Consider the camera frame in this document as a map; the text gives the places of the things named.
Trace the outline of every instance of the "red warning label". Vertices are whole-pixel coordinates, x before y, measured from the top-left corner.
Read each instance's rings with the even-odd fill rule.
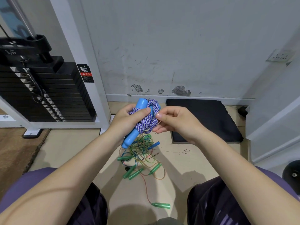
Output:
[[[77,64],[78,69],[80,71],[80,75],[83,79],[84,83],[94,83],[93,75],[90,71],[88,65],[85,64]]]

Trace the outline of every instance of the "blue and white braided rope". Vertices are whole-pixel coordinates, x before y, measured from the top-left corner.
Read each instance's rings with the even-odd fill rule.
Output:
[[[158,102],[156,100],[151,99],[148,101],[147,104],[147,107],[149,106],[153,106],[154,117],[152,113],[150,113],[135,126],[135,128],[139,131],[140,134],[150,133],[152,129],[158,124],[158,120],[155,117],[155,115],[159,112]],[[139,108],[134,107],[130,112],[128,112],[128,114],[134,114],[139,110]]]

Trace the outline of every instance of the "hand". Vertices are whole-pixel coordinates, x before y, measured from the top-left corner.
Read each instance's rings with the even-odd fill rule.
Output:
[[[176,131],[191,144],[196,143],[201,132],[198,130],[206,129],[187,108],[181,106],[166,106],[156,114],[156,118],[161,122],[153,132]]]
[[[116,113],[114,119],[112,120],[109,128],[106,131],[110,133],[114,138],[112,140],[118,143],[117,146],[121,145],[124,137],[134,129],[139,121],[141,121],[151,112],[151,109],[147,107],[135,112],[132,115],[129,115],[128,112],[131,111],[134,107],[135,104],[129,104],[120,109],[118,113]]]

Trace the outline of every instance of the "wall socket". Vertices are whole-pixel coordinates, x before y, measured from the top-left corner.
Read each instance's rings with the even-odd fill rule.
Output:
[[[275,62],[287,62],[292,56],[294,56],[295,51],[293,50],[279,50],[275,49],[267,61],[275,61]]]

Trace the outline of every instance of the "black pad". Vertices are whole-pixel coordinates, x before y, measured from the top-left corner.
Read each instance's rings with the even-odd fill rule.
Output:
[[[240,143],[243,141],[242,134],[220,101],[168,99],[166,105],[186,107],[206,128],[227,143]],[[173,143],[187,142],[177,132],[171,132],[171,135]]]

